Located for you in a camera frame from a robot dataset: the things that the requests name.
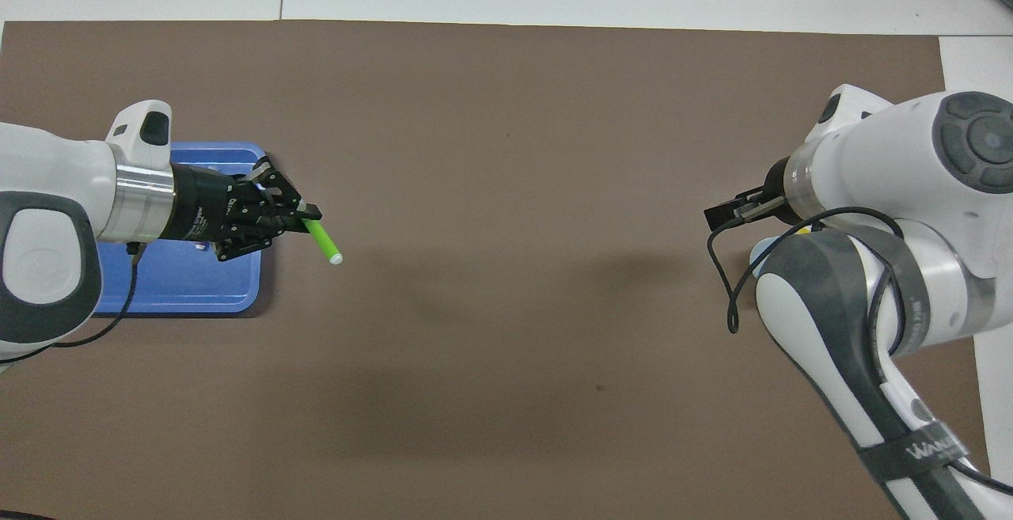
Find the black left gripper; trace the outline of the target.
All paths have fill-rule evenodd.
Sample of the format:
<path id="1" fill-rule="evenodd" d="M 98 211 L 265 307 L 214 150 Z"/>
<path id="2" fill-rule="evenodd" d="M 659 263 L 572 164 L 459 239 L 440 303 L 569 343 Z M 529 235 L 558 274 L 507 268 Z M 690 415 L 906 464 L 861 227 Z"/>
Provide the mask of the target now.
<path id="1" fill-rule="evenodd" d="M 164 227 L 166 240 L 209 242 L 214 256 L 227 259 L 260 252 L 285 233 L 283 224 L 233 224 L 235 207 L 254 200 L 254 187 L 265 205 L 285 222 L 319 221 L 322 213 L 279 170 L 268 156 L 254 163 L 249 181 L 244 175 L 226 175 L 210 168 L 174 165 L 173 210 Z"/>

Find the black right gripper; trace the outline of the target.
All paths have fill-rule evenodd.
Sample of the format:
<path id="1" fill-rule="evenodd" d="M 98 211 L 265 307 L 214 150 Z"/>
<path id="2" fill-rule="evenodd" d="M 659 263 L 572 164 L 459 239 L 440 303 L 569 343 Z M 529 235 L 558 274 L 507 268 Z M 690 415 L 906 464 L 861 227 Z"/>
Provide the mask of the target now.
<path id="1" fill-rule="evenodd" d="M 792 224 L 792 209 L 787 203 L 784 181 L 788 161 L 789 158 L 781 158 L 770 168 L 764 178 L 764 188 L 757 187 L 739 192 L 726 202 L 706 207 L 704 217 L 708 229 L 717 230 L 720 226 L 735 221 L 750 223 L 764 219 L 767 212 L 759 210 L 764 205 L 764 198 L 768 203 L 777 203 L 777 206 L 772 207 L 769 212 L 772 217 L 786 225 Z"/>

